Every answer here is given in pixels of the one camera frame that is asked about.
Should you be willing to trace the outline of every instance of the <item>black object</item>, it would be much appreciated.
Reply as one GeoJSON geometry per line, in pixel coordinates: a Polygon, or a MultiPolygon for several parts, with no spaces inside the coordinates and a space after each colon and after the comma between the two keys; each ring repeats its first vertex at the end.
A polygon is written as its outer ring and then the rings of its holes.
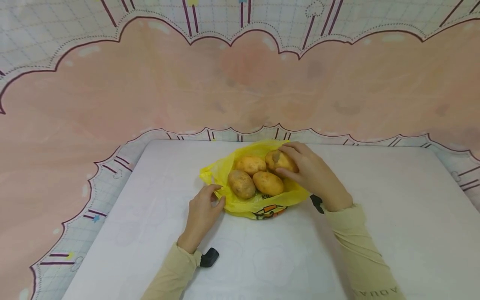
{"type": "Polygon", "coordinates": [[[315,195],[311,195],[310,199],[312,200],[313,206],[318,210],[319,213],[325,214],[324,210],[320,207],[320,204],[323,203],[323,200],[315,195]]]}
{"type": "Polygon", "coordinates": [[[209,268],[213,266],[219,256],[220,254],[217,250],[210,248],[206,254],[202,255],[202,258],[200,259],[200,267],[209,268]]]}

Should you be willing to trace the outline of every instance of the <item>sleeve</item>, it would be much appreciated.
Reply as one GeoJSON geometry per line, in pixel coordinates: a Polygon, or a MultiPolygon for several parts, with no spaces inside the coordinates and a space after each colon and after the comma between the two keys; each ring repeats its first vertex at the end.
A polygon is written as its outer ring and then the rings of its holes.
{"type": "Polygon", "coordinates": [[[325,216],[341,245],[355,299],[404,300],[390,268],[375,247],[365,227],[365,214],[359,204],[328,212],[325,216]]]}
{"type": "Polygon", "coordinates": [[[202,254],[193,255],[173,244],[163,265],[155,275],[141,300],[178,300],[200,265],[202,254]]]}

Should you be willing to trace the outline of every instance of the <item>white tabletop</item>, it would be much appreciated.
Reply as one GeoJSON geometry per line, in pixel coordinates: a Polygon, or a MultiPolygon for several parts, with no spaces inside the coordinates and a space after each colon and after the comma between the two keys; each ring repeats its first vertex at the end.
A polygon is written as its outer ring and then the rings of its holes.
{"type": "MultiPolygon", "coordinates": [[[[183,231],[199,170],[247,143],[152,141],[64,300],[139,299],[183,231]]],[[[367,215],[407,299],[477,299],[480,215],[433,152],[311,145],[367,215]]],[[[220,257],[184,299],[350,299],[343,262],[310,200],[270,220],[224,215],[202,243],[220,257]]]]}

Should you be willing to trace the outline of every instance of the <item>potato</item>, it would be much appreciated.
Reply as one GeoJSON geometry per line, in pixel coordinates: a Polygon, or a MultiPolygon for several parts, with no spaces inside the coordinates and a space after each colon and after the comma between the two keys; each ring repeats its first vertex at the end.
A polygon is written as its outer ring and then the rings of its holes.
{"type": "Polygon", "coordinates": [[[228,185],[242,199],[252,198],[257,191],[253,180],[242,170],[232,170],[228,174],[228,185]]]}
{"type": "Polygon", "coordinates": [[[257,172],[253,176],[253,182],[259,191],[270,196],[283,193],[283,181],[275,174],[257,172]]]}
{"type": "Polygon", "coordinates": [[[294,173],[299,172],[299,168],[293,159],[278,149],[268,152],[265,156],[265,162],[267,164],[267,168],[275,174],[277,174],[277,168],[284,168],[294,173]]]}
{"type": "Polygon", "coordinates": [[[267,164],[261,157],[244,156],[237,162],[236,169],[253,176],[258,171],[267,171],[267,164]]]}

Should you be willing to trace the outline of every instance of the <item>fabric backdrop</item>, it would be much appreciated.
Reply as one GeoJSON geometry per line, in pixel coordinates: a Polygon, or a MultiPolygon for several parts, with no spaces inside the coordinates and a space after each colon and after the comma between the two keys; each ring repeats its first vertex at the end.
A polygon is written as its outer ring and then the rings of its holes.
{"type": "Polygon", "coordinates": [[[61,299],[157,138],[423,147],[480,210],[479,4],[0,0],[2,299],[61,299]]]}

